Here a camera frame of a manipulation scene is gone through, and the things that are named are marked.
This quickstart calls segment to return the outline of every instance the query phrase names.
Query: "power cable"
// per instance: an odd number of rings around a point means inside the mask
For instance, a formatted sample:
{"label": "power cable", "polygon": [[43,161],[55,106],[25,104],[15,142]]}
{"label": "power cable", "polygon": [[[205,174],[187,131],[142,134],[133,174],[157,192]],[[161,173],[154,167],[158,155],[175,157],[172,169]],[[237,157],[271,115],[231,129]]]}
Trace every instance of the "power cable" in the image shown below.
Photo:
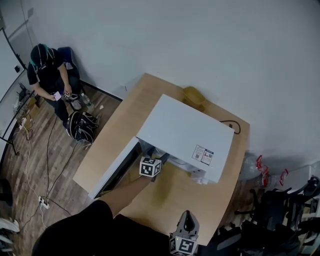
{"label": "power cable", "polygon": [[69,156],[68,161],[65,163],[65,165],[64,165],[64,166],[63,166],[63,168],[62,168],[62,171],[60,172],[60,174],[58,175],[58,177],[57,177],[57,178],[55,179],[55,181],[53,182],[52,187],[51,187],[51,189],[49,190],[49,193],[47,193],[47,196],[46,196],[46,198],[47,198],[47,199],[48,199],[48,196],[50,195],[50,192],[51,192],[51,191],[52,191],[52,189],[54,188],[55,183],[56,183],[56,182],[57,182],[57,180],[60,178],[60,176],[61,176],[61,175],[62,175],[62,173],[64,172],[64,170],[65,170],[66,166],[68,165],[68,163],[69,163],[69,161],[70,161],[71,157],[73,156],[73,154],[74,154],[74,152],[75,152],[75,148],[76,148],[76,146],[77,146],[77,145],[78,145],[78,143],[74,145],[73,150],[72,150],[72,153],[71,153],[71,155]]}
{"label": "power cable", "polygon": [[235,123],[239,126],[239,131],[238,132],[234,132],[234,134],[240,134],[241,133],[241,126],[240,124],[237,122],[237,121],[234,121],[234,120],[224,120],[224,121],[220,121],[220,123]]}
{"label": "power cable", "polygon": [[27,141],[29,142],[29,154],[28,154],[28,160],[27,160],[27,162],[26,162],[26,166],[25,166],[25,175],[26,175],[26,180],[28,181],[28,185],[29,185],[29,187],[30,187],[30,189],[32,189],[33,190],[33,192],[36,194],[36,198],[37,199],[39,199],[39,195],[38,195],[38,193],[31,187],[31,185],[30,185],[30,182],[29,182],[29,177],[28,177],[28,164],[29,164],[29,159],[30,159],[30,153],[31,153],[31,142],[30,142],[30,138],[29,138],[29,133],[28,133],[28,131],[27,131],[27,129],[26,129],[26,127],[25,126],[23,126],[23,128],[25,129],[25,131],[26,131],[26,135],[27,135]]}
{"label": "power cable", "polygon": [[66,210],[65,208],[63,208],[63,207],[62,207],[61,205],[59,205],[57,202],[53,201],[53,200],[50,199],[50,198],[48,198],[48,200],[50,200],[50,201],[53,202],[55,205],[59,206],[62,210],[66,211],[70,216],[72,216],[71,213],[70,213],[68,210]]}
{"label": "power cable", "polygon": [[44,225],[45,228],[47,228],[47,226],[44,223],[44,212],[42,211],[42,205],[40,206],[40,211],[42,213],[42,216],[41,216],[42,224]]}
{"label": "power cable", "polygon": [[46,174],[47,174],[47,186],[46,186],[46,193],[45,193],[46,194],[46,196],[45,196],[45,202],[46,203],[47,203],[48,195],[49,195],[49,193],[48,193],[48,190],[49,190],[49,157],[48,157],[49,142],[50,142],[50,137],[51,137],[52,131],[54,130],[55,124],[57,122],[57,118],[58,118],[58,116],[55,117],[52,129],[51,129],[51,132],[50,132],[50,135],[49,135],[49,138],[48,138],[48,143],[46,145]]}
{"label": "power cable", "polygon": [[20,228],[20,232],[21,232],[21,231],[25,228],[25,226],[31,221],[31,219],[32,219],[34,216],[36,216],[39,207],[40,207],[40,203],[38,204],[38,207],[36,208],[34,214],[30,217],[30,219],[22,226],[22,228]]}

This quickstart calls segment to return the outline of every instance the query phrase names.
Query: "person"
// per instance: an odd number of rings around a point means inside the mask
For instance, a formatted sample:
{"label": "person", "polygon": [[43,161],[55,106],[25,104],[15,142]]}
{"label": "person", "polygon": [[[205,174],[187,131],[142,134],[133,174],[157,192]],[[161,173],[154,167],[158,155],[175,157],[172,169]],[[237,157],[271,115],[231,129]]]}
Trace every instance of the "person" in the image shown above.
{"label": "person", "polygon": [[29,84],[39,96],[54,107],[55,114],[66,127],[69,117],[66,104],[62,99],[57,101],[53,94],[59,92],[64,95],[68,92],[70,95],[78,96],[81,90],[80,80],[68,75],[63,58],[56,49],[39,43],[32,49],[30,57],[27,68]]}
{"label": "person", "polygon": [[118,214],[151,180],[140,176],[49,226],[35,242],[32,256],[170,255],[167,235]]}

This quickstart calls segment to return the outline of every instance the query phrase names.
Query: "man sitting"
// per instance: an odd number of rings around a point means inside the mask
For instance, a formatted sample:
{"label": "man sitting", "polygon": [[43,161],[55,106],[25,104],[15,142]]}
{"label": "man sitting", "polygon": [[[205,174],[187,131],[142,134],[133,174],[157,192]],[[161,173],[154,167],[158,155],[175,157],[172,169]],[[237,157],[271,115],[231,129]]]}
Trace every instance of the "man sitting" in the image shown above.
{"label": "man sitting", "polygon": [[56,49],[48,48],[45,44],[38,44],[31,51],[31,61],[27,69],[27,76],[34,91],[54,107],[55,114],[66,127],[68,120],[67,107],[63,100],[56,101],[56,92],[70,95],[80,94],[80,80],[72,75],[68,76],[62,57]]}

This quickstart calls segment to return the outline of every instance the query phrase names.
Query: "black backpack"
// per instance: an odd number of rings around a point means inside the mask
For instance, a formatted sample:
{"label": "black backpack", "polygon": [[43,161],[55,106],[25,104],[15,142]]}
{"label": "black backpack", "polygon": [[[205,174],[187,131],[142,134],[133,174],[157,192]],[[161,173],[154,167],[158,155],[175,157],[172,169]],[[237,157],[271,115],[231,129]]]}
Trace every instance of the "black backpack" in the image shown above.
{"label": "black backpack", "polygon": [[72,139],[90,144],[94,142],[94,131],[97,127],[97,118],[87,112],[73,112],[66,123],[66,131]]}

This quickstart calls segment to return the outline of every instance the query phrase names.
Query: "label sticker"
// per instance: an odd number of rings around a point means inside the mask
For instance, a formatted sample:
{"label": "label sticker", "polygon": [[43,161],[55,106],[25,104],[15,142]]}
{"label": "label sticker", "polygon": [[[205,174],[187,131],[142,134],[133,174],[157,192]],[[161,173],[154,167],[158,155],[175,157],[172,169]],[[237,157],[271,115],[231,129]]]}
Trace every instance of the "label sticker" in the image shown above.
{"label": "label sticker", "polygon": [[212,151],[196,145],[192,158],[209,166],[213,156],[214,153]]}
{"label": "label sticker", "polygon": [[202,146],[196,145],[192,158],[201,162],[206,149]]}
{"label": "label sticker", "polygon": [[206,149],[204,151],[201,162],[209,166],[213,156],[214,156],[214,153],[212,151]]}

